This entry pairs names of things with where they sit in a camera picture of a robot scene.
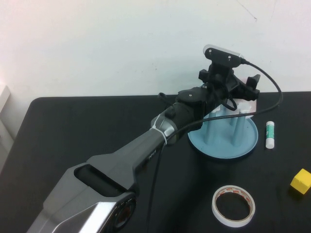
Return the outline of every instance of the masking tape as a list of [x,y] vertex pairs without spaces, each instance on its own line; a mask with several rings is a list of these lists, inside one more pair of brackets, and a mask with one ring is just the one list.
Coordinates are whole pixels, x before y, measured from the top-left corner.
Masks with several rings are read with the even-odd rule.
[[[241,220],[231,220],[223,216],[217,208],[216,199],[224,193],[236,193],[236,194],[241,195],[247,201],[247,204],[250,208],[249,215],[246,218],[241,219]],[[254,216],[255,203],[254,203],[252,196],[248,192],[246,192],[244,189],[234,186],[234,185],[226,185],[226,186],[223,186],[217,189],[217,191],[214,193],[214,196],[212,199],[212,211],[215,217],[222,224],[229,226],[229,227],[242,227],[242,226],[245,226],[247,223],[249,223],[252,217]]]

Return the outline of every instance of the black table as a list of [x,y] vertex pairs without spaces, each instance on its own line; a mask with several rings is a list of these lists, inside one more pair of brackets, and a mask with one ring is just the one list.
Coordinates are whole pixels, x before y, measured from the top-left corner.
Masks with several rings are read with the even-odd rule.
[[[277,100],[261,94],[258,109]],[[253,117],[255,150],[239,160],[203,156],[184,136],[165,149],[155,188],[151,232],[310,232],[311,192],[292,192],[301,169],[311,171],[311,92],[285,93],[278,110]],[[0,232],[24,233],[67,168],[90,156],[111,153],[150,127],[163,110],[155,96],[40,98],[32,102],[0,175]],[[265,124],[276,123],[276,147],[266,150]],[[156,159],[138,176],[137,209],[121,232],[144,232]],[[254,198],[256,212],[243,228],[213,216],[215,190],[233,184]]]

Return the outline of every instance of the white glue stick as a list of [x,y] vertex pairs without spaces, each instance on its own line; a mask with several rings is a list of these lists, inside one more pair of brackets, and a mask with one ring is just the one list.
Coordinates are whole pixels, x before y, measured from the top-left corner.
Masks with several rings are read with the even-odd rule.
[[266,124],[266,148],[274,148],[274,122],[268,121]]

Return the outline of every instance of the yellow block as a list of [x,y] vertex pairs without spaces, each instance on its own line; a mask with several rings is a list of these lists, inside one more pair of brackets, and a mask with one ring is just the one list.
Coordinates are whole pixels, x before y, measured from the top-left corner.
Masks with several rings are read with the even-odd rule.
[[291,186],[302,194],[305,194],[311,187],[311,173],[305,169],[301,169],[300,172],[298,172],[298,174],[293,178]]

